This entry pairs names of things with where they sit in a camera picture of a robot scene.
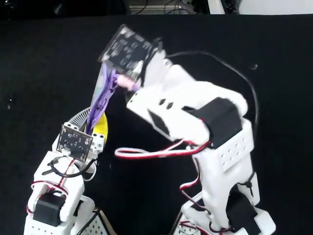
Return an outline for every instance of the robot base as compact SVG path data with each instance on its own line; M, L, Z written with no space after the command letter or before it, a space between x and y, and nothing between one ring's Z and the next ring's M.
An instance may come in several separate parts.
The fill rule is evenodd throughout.
M193 199L195 201L199 201L201 199L202 193L198 193ZM176 229L173 235L201 235L201 232L196 229L192 229L186 227L184 225L180 225L182 221L192 220L194 224L206 230L209 235L219 235L219 233L214 233L209 229L209 220L207 218L207 213L204 211L198 211L194 209L192 206L194 204L192 202L186 202L181 207L182 216L177 223ZM259 235L271 235L276 230L276 225L272 220L270 214L267 211L261 210L257 207L254 207L257 212L257 216L254 218L255 222L259 226L261 233ZM249 235L244 228L241 228L236 233L233 232L223 232L223 235Z
M25 222L25 235L77 235L82 227L89 222L94 213L94 202L85 196L81 197L83 203L78 211L78 216L73 216L68 222L62 222L58 227L53 227L33 219L29 214ZM116 235L112 232L110 224L105 215L100 212L92 220L80 235Z

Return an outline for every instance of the mounting hole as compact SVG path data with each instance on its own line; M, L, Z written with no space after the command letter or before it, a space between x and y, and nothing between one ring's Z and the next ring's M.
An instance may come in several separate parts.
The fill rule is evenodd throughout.
M160 100L160 103L159 103L159 105L162 105L162 104L164 104L164 102L165 102L165 99L162 99L162 100Z
M173 102L169 103L166 108L167 108L167 109L172 108L172 107L173 107L173 104L174 104Z

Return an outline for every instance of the purple strap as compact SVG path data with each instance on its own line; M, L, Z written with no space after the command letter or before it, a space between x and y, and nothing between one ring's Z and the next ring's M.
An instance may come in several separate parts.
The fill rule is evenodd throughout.
M116 80L119 75L116 74L116 71L113 70L110 74L108 74L108 68L104 63L102 64L102 71L105 86L101 91L99 97L95 101L94 105L92 106L87 119L86 133L89 135L92 133L93 128L103 115L109 103L109 99L113 95L117 86Z

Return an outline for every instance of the wire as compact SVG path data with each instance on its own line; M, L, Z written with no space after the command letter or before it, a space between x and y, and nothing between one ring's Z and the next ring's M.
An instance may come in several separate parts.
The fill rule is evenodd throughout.
M255 118L254 118L254 127L253 127L253 138L254 138L254 141L255 141L256 140L256 136L257 136L258 127L259 127L259 110L260 110L260 105L259 105L259 101L258 101L258 97L257 97L256 91L255 91L255 88L254 88L253 84L251 83L251 81L245 75L243 75L240 71L238 71L237 69L232 67L226 61L220 59L216 55L214 55L214 54L212 54L210 52L207 52L207 51L202 51L202 50L181 51L181 52L177 52L177 53L168 55L167 58L174 58L174 57L183 56L183 55L199 55L199 54L200 55L210 56L215 61L219 62L220 64L224 65L225 67L229 68L230 70L232 70L233 72L238 74L249 85L249 87L251 89L251 92L252 92L252 95L253 95L254 107L255 107Z
M74 164L74 162L75 162L75 159L73 159L73 160L70 162L70 164L69 164L68 167L67 167L67 170L65 171L65 174L67 173L68 169ZM60 180L60 182L59 182L59 184L58 184L59 186L62 185L64 179L65 179L65 177L62 177L62 178L61 178L61 180Z
M232 230L232 228L230 227L230 228L228 228L228 229L222 228L222 229L220 229L219 231L216 231L216 230L212 229L212 222L210 222L209 228L210 228L210 230L211 230L212 232L217 233L217 234L221 234L221 233L223 234L224 232L229 232L229 231Z
M201 206L198 202L196 202L191 196L189 196L185 191L184 189L186 188L190 188L192 186L194 186L199 180L200 180L200 165L199 165L199 162L198 162L198 159L195 158L195 162L196 162L196 165L197 165L197 172L198 172L198 175L196 177L196 179L194 181L191 181L189 183L184 183L182 184L180 187L179 187L179 190L180 192L189 200L191 201L193 204L195 204L197 207L199 207L200 209L202 210L205 210L208 212L208 214L211 214L211 212L204 206Z
M143 149L137 148L118 148L115 150L115 156L125 159L152 159L152 158L164 158L164 157L173 157L173 156L186 156L193 155L204 150L210 141L204 143L203 145L198 146L197 148L191 150L171 150L173 146L170 146L168 149L157 151L157 152L148 152Z
M50 181L46 181L46 180L38 180L38 181L35 181L31 184L31 188L34 189L34 186L36 184L44 184L44 185L48 185L50 186L51 188L53 189L57 189L59 191L61 191L62 193L64 193L66 196L68 195L68 191L66 191L63 187L55 184L55 183L52 183Z
M61 177L64 177L64 178L73 178L73 177L77 177L77 176L80 176L82 175L83 173L85 173L89 168L90 166L96 161L97 159L92 159L84 169L80 170L79 172L77 173L74 173L74 174L63 174L61 172L58 171L57 168L55 168L54 166L54 163L51 161L51 170L57 174L58 176L61 176Z
M85 179L85 178L83 177L83 180L84 180L85 182L91 181L91 180L94 178L94 176L96 175L96 172L97 172L97 164L96 164L96 162L95 162L95 163L94 163L94 172L93 172L92 176L91 176L89 179Z
M164 5L164 14L166 14L166 7L167 7L167 5L170 4L171 2L174 2L174 1L176 1L176 0L170 0L170 1L168 1L168 2Z
M151 46L149 47L147 54L146 54L146 58L144 59L143 65L142 65L142 69L140 71L139 77L141 78L141 86L143 87L144 82L145 82L145 78L146 78L146 70L147 70L147 66L148 64L151 62L152 58L154 57L154 55L158 52L158 51L162 51L163 49L163 44L161 41L161 38L155 38L152 41Z
M28 214L33 214L33 213L34 213L34 212L32 212L32 211L28 208L28 206L26 206L26 211L27 211Z
M146 3L145 3L145 5L144 5L144 7L143 7L140 11L138 11L135 15L138 15L138 14L140 14L141 12L143 12L143 11L147 8L148 4L149 4L149 0L146 0Z
M93 216L90 218L90 220L82 227L82 229L77 233L77 235L83 234L86 228L89 227L89 225L92 223L92 221L100 214L100 209L97 209Z
M171 14L175 11L179 11L179 14L181 13L181 11L186 11L186 12L188 12L188 14L190 14L190 11L188 11L187 9L183 9L183 8L170 10L169 12L167 12L167 14Z
M206 230L204 230L202 227L197 226L197 225L192 226L192 225L188 225L186 223L180 223L179 225L185 226L185 227L191 228L191 229L197 229L197 230L199 230L201 233L203 233L205 235L210 235Z

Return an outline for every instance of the black cable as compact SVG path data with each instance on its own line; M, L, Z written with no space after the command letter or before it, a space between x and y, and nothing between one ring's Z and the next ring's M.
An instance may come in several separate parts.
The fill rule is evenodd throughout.
M50 167L51 167L51 170L52 170L55 174L57 174L57 175L59 175L59 176L61 176L61 177L64 177L64 178L74 178L74 177L80 176L80 175L82 175L83 173L85 173L95 161L96 161L95 158L92 159L92 160L86 165L86 167L85 167L84 169L82 169L82 170L80 170L79 172L74 173L74 174L64 174L64 173L59 172L58 169L55 168L53 160L50 162Z
M188 11L187 9L173 9L173 10L170 10L169 12L167 12L167 14L171 14L172 12L175 12L175 11L179 11L179 14L181 13L181 11L186 11L188 12L188 14L190 14L190 11Z
M170 0L170 1L168 1L168 2L164 5L164 14L166 14L166 6L167 6L168 4L170 4L171 2L174 2L174 1L176 1L176 0Z
M144 82L145 82L145 76L146 76L146 70L147 70L148 64L150 63L150 61L152 60L154 55L157 52L161 52L162 50L163 50L163 43L162 43L161 38L154 39L152 41L152 45L148 49L146 58L144 59L144 62L143 62L143 65L142 65L142 69L141 69L140 74L139 74L139 77L141 78L141 86L142 87L143 87Z
M94 212L94 214L93 214L93 216L91 217L91 219L84 225L84 227L82 227L82 229L78 232L77 235L83 234L84 230L89 227L89 225L92 223L92 221L93 221L99 214L100 214L100 209L97 209L97 210Z
M141 12L143 12L143 11L147 8L148 4L149 4L149 0L146 0L146 3L145 3L145 5L144 5L144 7L143 7L140 11L138 11L135 15L138 15L138 14L140 14Z
M240 71L238 71L237 69L232 67L226 61L220 59L216 55L214 55L214 54L212 54L210 52L207 52L207 51L201 51L201 50L181 51L181 52L177 52L177 53L168 55L167 58L174 58L174 57L183 56L183 55L199 55L199 54L210 56L212 59L216 60L220 64L224 65L225 67L229 68L230 70L232 70L233 72L238 74L249 85L249 87L251 89L251 92L252 92L252 95L253 95L253 99L254 99L255 118L254 118L254 127L253 127L253 138L254 138L254 141L256 141L257 131L258 131L258 127L259 127L259 110L260 110L260 105L259 105L258 96L256 94L255 88L254 88L253 84L251 83L251 81L245 75L243 75Z

